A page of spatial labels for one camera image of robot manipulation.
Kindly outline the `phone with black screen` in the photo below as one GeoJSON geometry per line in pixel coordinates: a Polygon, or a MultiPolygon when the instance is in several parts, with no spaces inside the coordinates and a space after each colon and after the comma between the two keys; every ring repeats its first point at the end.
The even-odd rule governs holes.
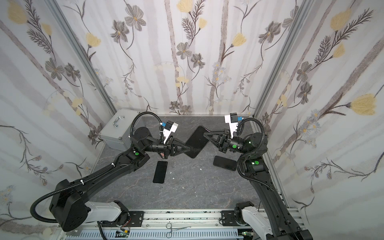
{"type": "Polygon", "coordinates": [[[156,170],[153,178],[154,184],[163,184],[165,182],[167,167],[168,167],[168,162],[166,161],[157,162],[157,166],[156,166],[156,170]]]}

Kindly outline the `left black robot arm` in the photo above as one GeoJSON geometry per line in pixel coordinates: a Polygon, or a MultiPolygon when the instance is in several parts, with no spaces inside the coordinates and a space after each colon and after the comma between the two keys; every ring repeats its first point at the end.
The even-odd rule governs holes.
{"type": "Polygon", "coordinates": [[[131,147],[119,154],[108,167],[104,167],[82,179],[69,182],[63,180],[56,186],[51,200],[50,212],[65,232],[79,227],[91,215],[86,203],[100,190],[141,168],[149,159],[147,152],[163,154],[164,158],[177,156],[191,150],[191,146],[170,136],[165,143],[152,137],[148,128],[138,128],[133,136],[131,147]]]}

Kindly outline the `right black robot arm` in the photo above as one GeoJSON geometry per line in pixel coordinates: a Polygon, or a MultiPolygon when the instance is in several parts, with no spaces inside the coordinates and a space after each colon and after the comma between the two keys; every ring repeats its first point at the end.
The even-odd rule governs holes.
{"type": "Polygon", "coordinates": [[[263,160],[267,152],[267,139],[263,133],[246,138],[231,137],[228,131],[212,131],[203,134],[219,151],[240,153],[237,161],[239,175],[248,180],[259,196],[266,217],[256,207],[247,205],[236,210],[237,222],[249,225],[258,240],[311,240],[309,230],[304,230],[293,218],[281,199],[263,160]]]}

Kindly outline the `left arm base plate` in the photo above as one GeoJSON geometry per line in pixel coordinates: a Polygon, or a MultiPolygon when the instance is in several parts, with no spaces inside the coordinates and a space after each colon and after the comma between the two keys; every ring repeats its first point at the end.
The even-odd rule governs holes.
{"type": "Polygon", "coordinates": [[[131,211],[129,212],[129,219],[122,226],[123,228],[139,228],[142,226],[144,220],[144,211],[131,211]]]}

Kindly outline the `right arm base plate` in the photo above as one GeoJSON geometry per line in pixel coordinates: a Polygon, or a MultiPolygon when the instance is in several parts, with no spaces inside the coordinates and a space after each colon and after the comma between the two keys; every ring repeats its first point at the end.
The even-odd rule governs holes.
{"type": "Polygon", "coordinates": [[[221,218],[219,223],[224,227],[239,226],[236,218],[235,211],[223,210],[221,211],[221,218]]]}

